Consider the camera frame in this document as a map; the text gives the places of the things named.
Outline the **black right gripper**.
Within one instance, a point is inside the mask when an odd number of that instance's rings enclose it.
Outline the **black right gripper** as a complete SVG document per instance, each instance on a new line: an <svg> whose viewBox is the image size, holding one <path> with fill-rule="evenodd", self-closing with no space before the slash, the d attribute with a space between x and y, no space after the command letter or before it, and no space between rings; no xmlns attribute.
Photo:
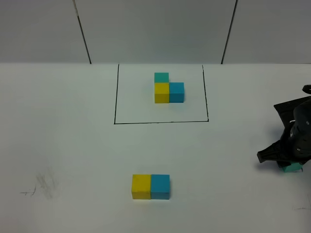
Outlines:
<svg viewBox="0 0 311 233"><path fill-rule="evenodd" d="M311 159L311 102L305 101L293 110L294 122L281 142L275 142L257 153L260 163L306 163Z"/></svg>

